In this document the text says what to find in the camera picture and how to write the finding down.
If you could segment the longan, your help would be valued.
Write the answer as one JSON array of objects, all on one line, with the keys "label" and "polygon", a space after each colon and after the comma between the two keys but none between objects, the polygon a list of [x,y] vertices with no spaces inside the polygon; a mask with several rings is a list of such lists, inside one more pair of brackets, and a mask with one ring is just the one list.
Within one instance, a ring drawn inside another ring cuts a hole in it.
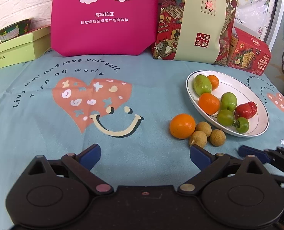
[{"label": "longan", "polygon": [[211,133],[212,133],[212,127],[207,122],[199,122],[196,125],[195,130],[204,132],[204,134],[206,134],[207,137],[209,137],[211,135]]},{"label": "longan", "polygon": [[213,146],[219,147],[224,145],[226,141],[226,135],[222,130],[214,129],[210,135],[210,142]]},{"label": "longan", "polygon": [[197,145],[201,148],[204,148],[207,144],[207,135],[202,131],[195,131],[189,139],[189,146]]}]

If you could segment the dark green tomato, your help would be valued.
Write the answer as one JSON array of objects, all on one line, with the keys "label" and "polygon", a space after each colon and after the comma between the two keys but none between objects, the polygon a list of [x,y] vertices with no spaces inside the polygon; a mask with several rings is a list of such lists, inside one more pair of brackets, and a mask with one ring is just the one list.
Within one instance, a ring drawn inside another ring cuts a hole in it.
[{"label": "dark green tomato", "polygon": [[235,120],[234,127],[238,133],[244,134],[249,130],[249,121],[245,117],[239,117]]}]

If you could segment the green apple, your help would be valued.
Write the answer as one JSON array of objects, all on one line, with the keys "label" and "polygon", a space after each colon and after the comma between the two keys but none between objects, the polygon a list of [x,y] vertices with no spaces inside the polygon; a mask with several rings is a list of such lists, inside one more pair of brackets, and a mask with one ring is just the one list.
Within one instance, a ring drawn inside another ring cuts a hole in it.
[{"label": "green apple", "polygon": [[237,107],[237,98],[231,92],[226,92],[221,96],[220,109],[233,112]]}]

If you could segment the large green mango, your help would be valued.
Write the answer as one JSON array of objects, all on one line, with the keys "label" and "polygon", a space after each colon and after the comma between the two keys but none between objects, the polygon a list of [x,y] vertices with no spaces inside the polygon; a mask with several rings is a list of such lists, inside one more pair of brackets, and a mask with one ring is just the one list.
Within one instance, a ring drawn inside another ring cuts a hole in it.
[{"label": "large green mango", "polygon": [[212,84],[210,80],[202,74],[195,76],[193,80],[193,88],[198,96],[201,96],[204,93],[212,92]]}]

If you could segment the white ceramic plate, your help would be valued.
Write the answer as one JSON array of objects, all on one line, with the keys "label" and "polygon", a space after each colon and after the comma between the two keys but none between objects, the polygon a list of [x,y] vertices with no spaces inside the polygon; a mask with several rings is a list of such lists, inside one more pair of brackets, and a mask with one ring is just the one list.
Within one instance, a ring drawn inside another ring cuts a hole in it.
[{"label": "white ceramic plate", "polygon": [[[221,96],[226,92],[233,93],[236,98],[238,104],[243,104],[249,101],[256,103],[257,105],[257,113],[253,118],[248,120],[249,122],[249,130],[246,133],[239,133],[235,129],[235,127],[225,127],[217,122],[217,114],[208,115],[206,114],[198,105],[199,96],[193,89],[193,80],[199,74],[208,76],[214,75],[217,76],[220,84],[216,90],[213,91],[213,95],[217,98],[221,98]],[[210,124],[214,125],[216,128],[221,129],[225,133],[228,133],[233,136],[238,136],[242,138],[251,138],[260,136],[265,133],[269,127],[269,114],[264,106],[263,102],[259,99],[259,97],[244,83],[233,78],[227,74],[211,71],[211,70],[199,70],[191,73],[186,79],[186,90],[188,96],[196,108],[196,110],[203,116],[203,118],[208,121]]]}]

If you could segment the small red apple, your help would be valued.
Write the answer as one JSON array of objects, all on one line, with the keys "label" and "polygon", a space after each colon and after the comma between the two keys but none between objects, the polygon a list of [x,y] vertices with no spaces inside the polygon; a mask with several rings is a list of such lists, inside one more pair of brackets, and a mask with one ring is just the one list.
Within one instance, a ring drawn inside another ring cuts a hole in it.
[{"label": "small red apple", "polygon": [[250,101],[247,103],[249,106],[250,106],[250,109],[251,109],[251,116],[250,118],[253,118],[256,113],[257,113],[257,104],[253,101]]}]

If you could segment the blue printed tablecloth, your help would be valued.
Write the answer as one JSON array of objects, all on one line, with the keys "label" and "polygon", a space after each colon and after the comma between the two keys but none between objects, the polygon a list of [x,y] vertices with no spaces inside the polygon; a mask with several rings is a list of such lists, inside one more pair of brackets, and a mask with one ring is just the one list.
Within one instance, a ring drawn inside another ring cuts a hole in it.
[{"label": "blue printed tablecloth", "polygon": [[[6,196],[36,155],[59,159],[97,143],[101,159],[92,171],[112,186],[178,186],[195,175],[198,169],[190,160],[188,141],[171,136],[169,123],[182,113],[196,122],[203,120],[186,90],[187,76],[198,70],[222,72],[244,83],[262,100],[270,119],[263,135],[229,135],[221,147],[207,145],[208,151],[237,156],[237,148],[243,144],[262,150],[284,143],[284,111],[277,107],[284,97],[266,76],[217,65],[154,60],[148,52],[65,58],[50,51],[34,61],[0,69],[0,229],[12,225],[5,208]],[[114,138],[93,124],[79,129],[75,118],[86,110],[75,110],[70,116],[53,97],[54,88],[74,78],[82,82],[83,91],[103,80],[131,84],[125,105],[132,113],[119,107],[100,122],[110,131],[122,131],[140,115],[142,121],[135,132]]]}]

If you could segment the small orange in plate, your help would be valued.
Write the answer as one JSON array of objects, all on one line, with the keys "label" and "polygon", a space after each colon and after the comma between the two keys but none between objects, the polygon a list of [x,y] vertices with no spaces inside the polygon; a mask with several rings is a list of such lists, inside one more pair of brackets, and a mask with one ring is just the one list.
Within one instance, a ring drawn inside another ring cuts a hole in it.
[{"label": "small orange in plate", "polygon": [[210,82],[211,82],[212,90],[217,89],[218,86],[219,86],[219,79],[218,79],[215,75],[209,75],[207,78],[208,78],[208,79],[210,80]]}]

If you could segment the red cracker box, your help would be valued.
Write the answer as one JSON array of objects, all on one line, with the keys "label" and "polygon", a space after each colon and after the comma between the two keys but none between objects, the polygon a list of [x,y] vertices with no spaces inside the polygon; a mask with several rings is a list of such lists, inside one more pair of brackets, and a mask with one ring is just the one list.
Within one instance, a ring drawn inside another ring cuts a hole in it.
[{"label": "red cracker box", "polygon": [[227,66],[261,76],[271,60],[268,45],[239,28],[234,29]]}]

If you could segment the light green box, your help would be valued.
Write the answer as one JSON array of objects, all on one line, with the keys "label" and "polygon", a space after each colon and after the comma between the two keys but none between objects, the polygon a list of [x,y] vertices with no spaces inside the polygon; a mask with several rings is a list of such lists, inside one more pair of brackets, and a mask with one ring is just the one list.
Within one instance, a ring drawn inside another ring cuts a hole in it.
[{"label": "light green box", "polygon": [[51,27],[34,29],[0,43],[0,69],[35,60],[51,48]]}]

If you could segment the red green liquor gift bag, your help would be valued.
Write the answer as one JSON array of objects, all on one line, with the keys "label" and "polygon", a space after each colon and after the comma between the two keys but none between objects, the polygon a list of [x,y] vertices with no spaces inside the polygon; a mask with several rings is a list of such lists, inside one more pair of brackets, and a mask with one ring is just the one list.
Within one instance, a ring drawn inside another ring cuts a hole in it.
[{"label": "red green liquor gift bag", "polygon": [[161,0],[154,59],[225,66],[237,0]]}]

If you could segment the magenta fabric bag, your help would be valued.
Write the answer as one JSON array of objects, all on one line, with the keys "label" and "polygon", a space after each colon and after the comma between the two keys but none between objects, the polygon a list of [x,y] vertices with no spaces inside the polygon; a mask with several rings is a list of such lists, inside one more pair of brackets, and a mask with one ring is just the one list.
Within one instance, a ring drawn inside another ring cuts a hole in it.
[{"label": "magenta fabric bag", "polygon": [[139,55],[156,40],[159,0],[53,0],[51,46],[59,54]]}]

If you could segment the green patterned bowl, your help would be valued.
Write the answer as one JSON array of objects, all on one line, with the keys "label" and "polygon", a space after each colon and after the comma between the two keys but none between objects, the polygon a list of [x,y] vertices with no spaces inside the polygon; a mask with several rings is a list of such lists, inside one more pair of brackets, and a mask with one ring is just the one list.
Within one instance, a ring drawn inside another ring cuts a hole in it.
[{"label": "green patterned bowl", "polygon": [[26,34],[30,31],[31,22],[32,18],[28,18],[0,29],[0,41],[3,43],[15,37]]}]

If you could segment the floral white paper bag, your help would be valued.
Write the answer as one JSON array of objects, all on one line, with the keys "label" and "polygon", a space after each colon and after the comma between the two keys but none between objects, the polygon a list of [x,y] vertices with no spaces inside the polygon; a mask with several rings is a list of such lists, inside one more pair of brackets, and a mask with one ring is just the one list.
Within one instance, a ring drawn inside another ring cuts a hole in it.
[{"label": "floral white paper bag", "polygon": [[275,0],[238,0],[234,26],[264,40]]}]

